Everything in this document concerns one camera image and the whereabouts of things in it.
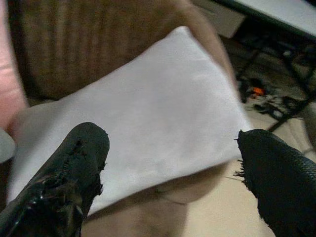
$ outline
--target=beige floor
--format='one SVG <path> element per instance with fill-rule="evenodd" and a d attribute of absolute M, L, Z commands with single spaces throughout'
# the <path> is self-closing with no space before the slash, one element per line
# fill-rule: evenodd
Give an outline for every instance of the beige floor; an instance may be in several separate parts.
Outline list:
<path fill-rule="evenodd" d="M 248 115 L 254 128 L 266 129 L 275 122 L 254 111 L 249 111 Z M 275 134 L 302 152 L 311 148 L 299 119 L 291 119 Z M 306 156 L 316 161 L 314 152 Z M 239 168 L 239 162 L 233 160 L 215 190 L 190 204 L 184 237 L 274 237 L 259 217 L 255 197 L 241 178 L 233 176 Z"/>

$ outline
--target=clutter on floor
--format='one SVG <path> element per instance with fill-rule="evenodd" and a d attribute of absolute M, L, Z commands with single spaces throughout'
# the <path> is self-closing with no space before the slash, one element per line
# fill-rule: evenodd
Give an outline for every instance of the clutter on floor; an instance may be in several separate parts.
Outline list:
<path fill-rule="evenodd" d="M 290 113 L 300 102 L 259 78 L 241 77 L 238 88 L 247 110 L 268 114 L 276 120 Z"/>

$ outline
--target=woven surface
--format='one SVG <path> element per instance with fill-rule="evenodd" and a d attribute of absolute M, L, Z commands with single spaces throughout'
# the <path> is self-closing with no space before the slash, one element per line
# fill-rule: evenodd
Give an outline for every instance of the woven surface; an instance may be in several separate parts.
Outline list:
<path fill-rule="evenodd" d="M 31 85 L 27 94 L 62 98 L 128 63 L 182 25 L 233 75 L 215 31 L 186 0 L 24 0 L 15 5 L 20 17 L 11 25 L 21 26 L 19 43 L 26 59 L 16 55 L 20 71 L 28 69 L 20 72 Z"/>

